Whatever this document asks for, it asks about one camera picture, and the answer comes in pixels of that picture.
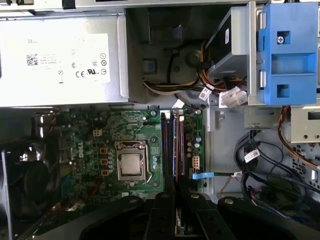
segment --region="wire bundle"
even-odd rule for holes
[[[241,191],[242,194],[244,196],[244,198],[251,202],[252,204],[254,204],[255,206],[259,206],[261,208],[264,208],[268,211],[277,213],[280,216],[283,217],[287,217],[282,211],[283,210],[289,210],[289,209],[293,209],[297,206],[300,206],[301,204],[304,204],[307,201],[308,198],[308,190],[312,190],[314,192],[319,192],[320,191],[310,185],[308,185],[307,183],[305,183],[303,177],[294,169],[291,169],[290,167],[282,164],[282,160],[284,158],[284,153],[281,150],[280,147],[269,143],[269,142],[265,142],[265,141],[256,141],[255,140],[255,136],[260,133],[259,130],[251,130],[250,132],[248,132],[247,134],[245,134],[236,144],[235,149],[234,149],[234,154],[233,154],[233,158],[234,161],[236,163],[236,165],[243,171],[243,175],[242,175],[242,179],[241,179]],[[245,144],[250,144],[251,147],[253,149],[258,149],[259,153],[260,153],[260,157],[267,161],[268,163],[273,165],[273,168],[271,169],[270,172],[266,173],[266,172],[261,172],[261,171],[256,171],[255,168],[257,166],[258,163],[254,164],[254,165],[249,165],[248,163],[245,163],[245,161],[243,161],[240,157],[240,150],[245,146]],[[260,144],[267,144],[270,146],[273,146],[275,148],[277,148],[280,152],[281,152],[281,160],[280,161],[276,161],[273,158],[267,156],[263,151],[261,151],[261,149],[259,148]],[[282,176],[282,175],[273,175],[271,174],[273,169],[277,167],[281,170],[283,170],[284,172],[286,172],[288,174],[289,177],[286,176]],[[264,177],[266,177],[266,179],[261,178],[258,175],[263,175]],[[295,185],[299,191],[293,191],[284,187],[279,186],[278,184],[272,182],[269,180],[269,176],[272,176],[274,178],[278,178],[278,179],[282,179],[285,180],[293,185]],[[268,205],[267,203],[263,202],[261,199],[259,199],[256,195],[259,191],[257,191],[256,189],[252,188],[251,186],[247,186],[247,180],[248,178],[251,177],[254,180],[256,180],[257,182],[260,182],[268,187],[270,187],[273,190],[276,190],[278,192],[282,192],[283,194],[289,195],[291,198],[296,199],[296,202],[293,202],[291,204],[285,205],[279,209],[276,209],[273,206]]]
[[[197,85],[199,79],[183,83],[153,83],[149,81],[143,81],[143,84],[152,92],[159,94],[159,95],[173,95],[178,94],[183,91],[196,91],[201,92],[203,90],[202,86]]]
[[[172,83],[171,82],[171,71],[172,71],[172,65],[174,62],[174,59],[179,56],[180,50],[183,49],[189,45],[188,42],[180,45],[177,47],[176,53],[173,53],[169,59],[167,73],[166,73],[166,83],[154,83],[149,82],[147,80],[143,81],[143,84],[153,93],[156,93],[158,95],[174,95],[177,99],[179,99],[178,95],[179,93],[183,91],[196,91],[201,92],[204,88],[208,88],[210,91],[212,91],[214,94],[219,94],[220,92],[227,91],[229,89],[232,89],[235,86],[241,86],[242,84],[245,84],[247,77],[244,77],[243,79],[226,79],[226,80],[219,80],[217,82],[212,82],[207,77],[205,69],[199,69],[196,68],[196,73],[198,78],[194,81],[187,82],[187,83]],[[208,62],[209,59],[206,59],[205,57],[205,41],[201,45],[200,49],[200,56],[199,65],[203,65],[205,62]],[[186,107],[195,109],[192,105],[186,104]]]
[[[204,64],[205,62],[207,62],[209,60],[209,59],[206,59],[206,57],[205,57],[205,49],[204,49],[205,43],[206,42],[202,43],[201,49],[200,49],[200,64]],[[247,80],[247,77],[244,77],[243,79],[227,79],[226,81],[218,80],[217,82],[212,82],[208,78],[205,69],[200,69],[200,70],[197,69],[197,75],[201,79],[201,82],[206,87],[207,87],[207,85],[214,87],[213,92],[216,92],[216,93],[227,91],[227,90],[229,90],[229,89],[231,89],[232,87],[235,87],[235,86],[241,86]]]
[[[288,143],[287,141],[285,140],[285,138],[283,137],[282,135],[282,127],[283,127],[283,123],[285,121],[285,118],[287,116],[287,113],[289,112],[290,110],[290,107],[289,106],[285,106],[282,108],[281,110],[281,114],[280,114],[280,117],[278,119],[278,127],[277,127],[277,133],[278,133],[278,137],[281,141],[281,143],[285,146],[285,148],[288,150],[288,152],[300,159],[301,161],[303,161],[303,163],[305,163],[306,165],[308,165],[309,167],[312,167],[312,168],[316,168],[316,169],[319,169],[319,166],[317,166],[316,164],[312,163],[309,159],[307,159],[306,157],[302,156],[300,153],[298,153],[297,151],[295,151]]]

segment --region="power supply label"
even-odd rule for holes
[[[23,78],[63,83],[110,82],[108,34],[34,36],[23,41]]]

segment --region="orange wire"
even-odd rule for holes
[[[302,160],[306,165],[312,167],[312,168],[317,168],[317,165],[310,162],[307,158],[305,158],[304,156],[302,156],[301,154],[299,154],[298,152],[294,151],[292,149],[292,147],[286,142],[285,138],[282,136],[282,132],[281,132],[281,129],[282,129],[282,125],[283,125],[283,122],[285,120],[285,116],[289,110],[289,106],[286,106],[282,109],[281,111],[281,114],[280,114],[280,117],[278,119],[278,137],[280,139],[280,141],[282,142],[282,144],[285,146],[285,148],[288,150],[288,152],[297,157],[298,159]]]

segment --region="motherboard connector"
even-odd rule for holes
[[[102,136],[102,129],[94,129],[92,134],[94,137],[100,137]]]
[[[200,157],[199,156],[192,157],[192,167],[194,169],[200,169]]]

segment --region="power supply unit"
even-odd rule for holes
[[[0,107],[143,102],[128,21],[123,10],[2,19]]]

